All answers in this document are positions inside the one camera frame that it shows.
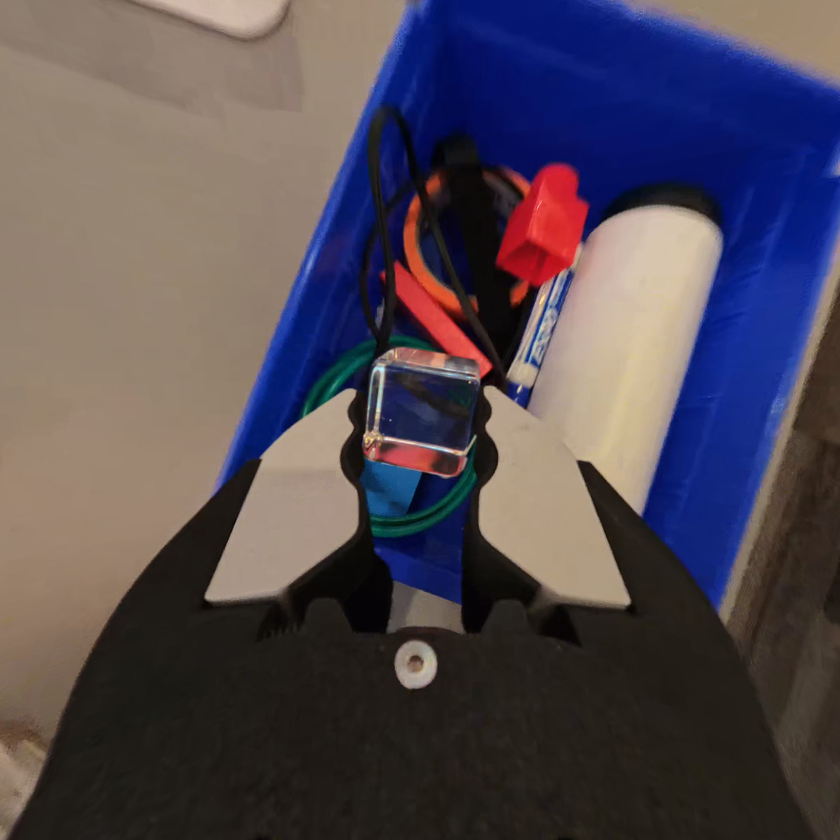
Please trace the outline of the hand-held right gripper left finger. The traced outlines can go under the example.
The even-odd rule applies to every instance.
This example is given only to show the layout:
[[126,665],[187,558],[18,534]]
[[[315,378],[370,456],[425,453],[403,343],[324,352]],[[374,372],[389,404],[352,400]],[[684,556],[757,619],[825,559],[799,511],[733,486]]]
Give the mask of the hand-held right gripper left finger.
[[375,549],[360,483],[357,391],[342,391],[283,433],[259,460],[205,600],[267,602],[284,624],[339,603],[375,623]]

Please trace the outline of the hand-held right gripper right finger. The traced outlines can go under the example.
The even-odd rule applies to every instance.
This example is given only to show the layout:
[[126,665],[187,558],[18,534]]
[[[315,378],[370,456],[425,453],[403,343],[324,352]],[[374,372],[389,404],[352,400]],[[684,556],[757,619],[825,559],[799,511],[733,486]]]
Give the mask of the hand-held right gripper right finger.
[[549,428],[487,386],[476,410],[467,515],[467,632],[517,602],[540,632],[566,607],[631,605],[577,460]]

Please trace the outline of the clear acrylic cube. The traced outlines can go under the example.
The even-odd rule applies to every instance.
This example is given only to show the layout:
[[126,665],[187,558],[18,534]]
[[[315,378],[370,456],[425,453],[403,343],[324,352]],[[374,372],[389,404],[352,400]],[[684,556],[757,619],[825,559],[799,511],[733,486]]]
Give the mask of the clear acrylic cube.
[[362,436],[364,457],[452,479],[474,444],[481,370],[476,360],[394,348],[371,367]]

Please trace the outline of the blue plastic bin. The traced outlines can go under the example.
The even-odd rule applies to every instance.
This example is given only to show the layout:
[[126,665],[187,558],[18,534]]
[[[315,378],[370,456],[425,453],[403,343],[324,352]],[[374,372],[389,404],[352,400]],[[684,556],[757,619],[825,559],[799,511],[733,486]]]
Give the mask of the blue plastic bin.
[[703,187],[724,249],[644,517],[724,602],[819,319],[838,232],[838,90],[726,38],[614,2],[421,2],[404,13],[280,315],[223,485],[368,337],[366,134],[396,105],[426,162],[466,133],[490,163],[579,172],[597,217],[625,190]]

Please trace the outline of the blue flat plastic piece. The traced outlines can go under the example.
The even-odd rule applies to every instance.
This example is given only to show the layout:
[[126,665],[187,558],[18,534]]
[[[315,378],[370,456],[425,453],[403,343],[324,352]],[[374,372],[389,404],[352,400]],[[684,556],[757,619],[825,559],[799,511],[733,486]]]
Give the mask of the blue flat plastic piece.
[[413,503],[423,473],[366,460],[361,476],[371,517],[401,518]]

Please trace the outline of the blue whiteboard marker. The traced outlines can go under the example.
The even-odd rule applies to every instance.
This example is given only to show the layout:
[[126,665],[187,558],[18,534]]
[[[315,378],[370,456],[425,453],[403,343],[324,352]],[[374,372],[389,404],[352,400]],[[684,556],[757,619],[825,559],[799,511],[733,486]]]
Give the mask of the blue whiteboard marker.
[[549,348],[574,271],[583,252],[579,244],[570,268],[547,281],[538,290],[524,333],[507,371],[507,396],[526,408]]

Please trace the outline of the white cylinder roll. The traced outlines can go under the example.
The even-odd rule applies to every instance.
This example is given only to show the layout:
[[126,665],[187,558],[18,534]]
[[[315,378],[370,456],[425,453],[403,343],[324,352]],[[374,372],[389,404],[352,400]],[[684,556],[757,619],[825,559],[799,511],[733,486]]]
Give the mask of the white cylinder roll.
[[724,246],[683,182],[615,198],[588,235],[528,403],[643,514]]

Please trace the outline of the red flat stick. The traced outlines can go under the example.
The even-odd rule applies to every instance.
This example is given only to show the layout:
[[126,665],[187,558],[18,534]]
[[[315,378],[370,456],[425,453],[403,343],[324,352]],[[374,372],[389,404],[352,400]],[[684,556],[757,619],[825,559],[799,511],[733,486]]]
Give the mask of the red flat stick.
[[439,378],[480,382],[492,372],[487,356],[450,317],[434,297],[402,264],[394,266],[395,308],[419,328],[430,349],[409,345],[398,339],[394,330],[388,333],[388,344],[394,348],[395,361],[409,368]]

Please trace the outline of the red plastic cap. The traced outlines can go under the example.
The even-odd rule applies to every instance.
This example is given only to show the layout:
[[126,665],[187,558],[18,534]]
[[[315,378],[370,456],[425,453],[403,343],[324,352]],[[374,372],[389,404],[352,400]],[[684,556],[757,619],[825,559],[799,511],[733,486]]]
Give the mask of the red plastic cap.
[[583,239],[589,204],[570,165],[544,166],[510,215],[497,267],[529,287],[540,287],[571,268]]

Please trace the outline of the white flat device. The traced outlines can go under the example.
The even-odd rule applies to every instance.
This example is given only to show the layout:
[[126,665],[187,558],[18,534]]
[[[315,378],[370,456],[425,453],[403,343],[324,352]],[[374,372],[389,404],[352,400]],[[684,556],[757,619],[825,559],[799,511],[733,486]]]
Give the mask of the white flat device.
[[251,41],[277,29],[287,16],[291,1],[132,1],[132,4],[232,39]]

